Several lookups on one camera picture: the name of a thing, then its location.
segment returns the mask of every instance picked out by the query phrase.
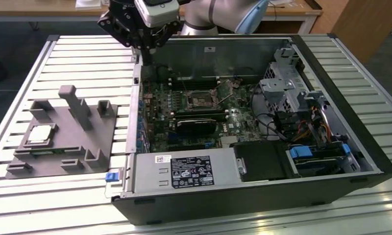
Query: aluminum slotted table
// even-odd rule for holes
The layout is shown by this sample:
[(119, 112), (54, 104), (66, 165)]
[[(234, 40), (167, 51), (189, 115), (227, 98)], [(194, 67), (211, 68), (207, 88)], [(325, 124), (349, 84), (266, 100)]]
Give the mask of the aluminum slotted table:
[[(366, 127), (392, 160), (392, 97), (337, 38), (303, 36)], [(132, 52), (110, 36), (50, 37), (0, 125), (0, 234), (375, 234), (392, 233), (392, 179), (333, 204), (229, 217), (134, 226), (111, 205), (122, 182), (106, 173), (7, 180), (6, 168), (32, 119), (34, 100), (59, 98), (75, 85), (90, 105), (118, 104), (111, 169), (123, 167), (130, 123)], [(311, 74), (311, 84), (318, 87)]]

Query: sticker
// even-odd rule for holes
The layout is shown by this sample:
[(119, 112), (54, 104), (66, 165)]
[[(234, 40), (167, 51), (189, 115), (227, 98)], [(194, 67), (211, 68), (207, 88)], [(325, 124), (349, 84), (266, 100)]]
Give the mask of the sticker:
[(215, 185), (211, 157), (171, 159), (171, 178), (174, 188)]
[(171, 160), (171, 155), (158, 155), (156, 163), (169, 163)]
[(215, 52), (217, 51), (217, 47), (206, 47), (205, 48), (205, 52)]

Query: power supply label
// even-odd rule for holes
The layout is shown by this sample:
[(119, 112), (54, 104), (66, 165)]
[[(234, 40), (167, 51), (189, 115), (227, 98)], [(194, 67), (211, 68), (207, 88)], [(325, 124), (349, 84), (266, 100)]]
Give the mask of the power supply label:
[(215, 185), (211, 157), (173, 158), (171, 178), (174, 188)]

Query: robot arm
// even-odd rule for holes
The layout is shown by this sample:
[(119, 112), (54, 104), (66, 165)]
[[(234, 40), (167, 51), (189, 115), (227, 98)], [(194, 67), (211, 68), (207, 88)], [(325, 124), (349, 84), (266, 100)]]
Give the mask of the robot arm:
[(100, 27), (142, 54), (143, 65), (181, 26), (179, 8), (187, 5), (182, 35), (215, 35), (217, 25), (237, 33), (253, 33), (269, 0), (111, 0)]

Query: wooden cabinet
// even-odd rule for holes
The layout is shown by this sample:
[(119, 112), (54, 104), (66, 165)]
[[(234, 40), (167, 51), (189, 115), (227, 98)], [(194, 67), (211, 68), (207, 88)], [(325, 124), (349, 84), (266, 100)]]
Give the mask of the wooden cabinet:
[(392, 30), (392, 0), (317, 0), (323, 7), (311, 33), (335, 33), (362, 63)]

